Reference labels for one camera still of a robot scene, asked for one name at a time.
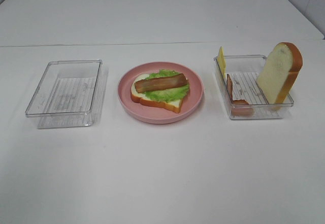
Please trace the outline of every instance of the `standing bread slice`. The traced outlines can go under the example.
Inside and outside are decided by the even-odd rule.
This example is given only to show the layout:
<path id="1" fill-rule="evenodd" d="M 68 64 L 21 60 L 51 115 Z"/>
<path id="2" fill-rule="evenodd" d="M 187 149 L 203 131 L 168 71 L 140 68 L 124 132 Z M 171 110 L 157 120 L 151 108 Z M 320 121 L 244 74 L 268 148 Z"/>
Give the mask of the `standing bread slice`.
<path id="1" fill-rule="evenodd" d="M 298 48 L 287 42 L 277 44 L 268 56 L 256 82 L 269 104 L 281 104 L 303 65 Z"/>

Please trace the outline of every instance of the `bread slice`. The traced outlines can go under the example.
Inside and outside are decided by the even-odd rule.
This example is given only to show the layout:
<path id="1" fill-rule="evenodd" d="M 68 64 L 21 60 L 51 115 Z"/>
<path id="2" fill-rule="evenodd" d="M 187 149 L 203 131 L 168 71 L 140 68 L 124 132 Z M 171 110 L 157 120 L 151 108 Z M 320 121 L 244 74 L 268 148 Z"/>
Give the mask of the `bread slice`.
<path id="1" fill-rule="evenodd" d="M 144 106 L 150 106 L 150 107 L 159 107 L 159 108 L 164 108 L 166 110 L 169 111 L 173 111 L 175 113 L 179 113 L 181 110 L 181 106 L 183 103 L 183 99 L 180 100 L 175 100 L 175 101 L 170 101 L 170 102 L 157 102 L 157 101 L 153 101 L 152 99 L 146 97 L 146 95 L 144 93 L 138 93 L 136 91 L 136 88 L 134 86 L 134 83 L 141 80 L 141 79 L 145 79 L 149 76 L 149 74 L 141 74 L 140 76 L 138 76 L 132 86 L 131 86 L 131 100 L 133 102 L 136 103 L 140 103 L 141 105 Z"/>
<path id="2" fill-rule="evenodd" d="M 245 106 L 245 107 L 231 106 L 231 114 L 233 116 L 251 116 L 254 113 L 254 109 L 252 107 L 246 107 L 246 105 L 249 106 L 249 103 L 247 101 L 233 100 L 233 82 L 229 74 L 227 74 L 227 90 L 232 105 Z"/>
<path id="3" fill-rule="evenodd" d="M 256 79 L 269 104 L 283 103 L 302 65 L 301 53 L 294 44 L 283 42 L 274 47 Z"/>

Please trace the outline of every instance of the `bread crust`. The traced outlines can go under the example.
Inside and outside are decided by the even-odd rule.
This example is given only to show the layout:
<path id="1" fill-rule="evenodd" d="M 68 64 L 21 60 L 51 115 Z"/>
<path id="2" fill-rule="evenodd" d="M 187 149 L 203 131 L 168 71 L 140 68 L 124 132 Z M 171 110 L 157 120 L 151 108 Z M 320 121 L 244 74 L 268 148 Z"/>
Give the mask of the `bread crust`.
<path id="1" fill-rule="evenodd" d="M 175 107 L 175 106 L 170 105 L 170 104 L 168 104 L 166 102 L 163 102 L 163 101 L 161 101 L 161 102 L 149 101 L 149 100 L 143 99 L 141 97 L 137 97 L 137 96 L 135 96 L 132 93 L 131 93 L 131 100 L 133 102 L 135 102 L 135 103 L 140 103 L 141 105 L 144 105 L 144 106 L 164 108 L 166 110 L 173 111 L 175 113 L 179 113 L 180 112 L 181 106 L 182 106 L 182 103 L 183 103 L 183 99 L 181 99 L 180 106 L 179 107 Z"/>
<path id="2" fill-rule="evenodd" d="M 303 58 L 298 48 L 293 43 L 289 42 L 281 42 L 278 45 L 281 44 L 286 45 L 292 53 L 292 67 L 289 70 L 287 79 L 285 80 L 283 87 L 275 100 L 275 104 L 283 103 L 291 87 L 293 86 L 301 67 L 303 66 Z"/>

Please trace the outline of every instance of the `pink plate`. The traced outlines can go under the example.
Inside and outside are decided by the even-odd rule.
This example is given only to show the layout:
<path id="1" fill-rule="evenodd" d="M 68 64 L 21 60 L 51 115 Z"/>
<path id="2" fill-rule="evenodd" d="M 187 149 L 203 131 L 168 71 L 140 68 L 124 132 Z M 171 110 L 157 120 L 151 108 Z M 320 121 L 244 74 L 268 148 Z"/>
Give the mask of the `pink plate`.
<path id="1" fill-rule="evenodd" d="M 135 78 L 140 74 L 157 73 L 160 69 L 183 73 L 189 80 L 189 94 L 184 98 L 180 113 L 163 108 L 143 106 L 131 100 L 131 85 Z M 195 72 L 176 63 L 160 61 L 142 64 L 128 71 L 121 78 L 117 90 L 119 100 L 129 115 L 140 121 L 154 124 L 165 124 L 184 119 L 198 107 L 203 96 L 203 84 Z"/>

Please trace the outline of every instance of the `white bread slice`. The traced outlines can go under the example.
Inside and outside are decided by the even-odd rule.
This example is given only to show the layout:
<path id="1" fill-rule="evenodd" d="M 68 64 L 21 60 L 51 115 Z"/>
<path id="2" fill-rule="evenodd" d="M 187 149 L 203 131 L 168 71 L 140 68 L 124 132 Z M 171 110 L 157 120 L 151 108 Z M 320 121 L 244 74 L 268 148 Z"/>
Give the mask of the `white bread slice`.
<path id="1" fill-rule="evenodd" d="M 268 56 L 256 82 L 269 104 L 281 104 L 303 65 L 298 48 L 287 42 L 277 44 Z"/>
<path id="2" fill-rule="evenodd" d="M 131 86 L 131 100 L 133 102 L 140 103 L 141 105 L 144 105 L 144 106 L 159 107 L 159 108 L 164 108 L 169 111 L 173 111 L 175 113 L 179 113 L 181 110 L 183 99 L 170 101 L 168 103 L 167 102 L 157 102 L 157 101 L 153 101 L 152 99 L 146 97 L 146 95 L 144 93 L 138 93 L 136 91 L 134 83 L 139 80 L 145 79 L 147 77 L 149 77 L 149 74 L 141 74 L 134 80 L 134 82 Z"/>

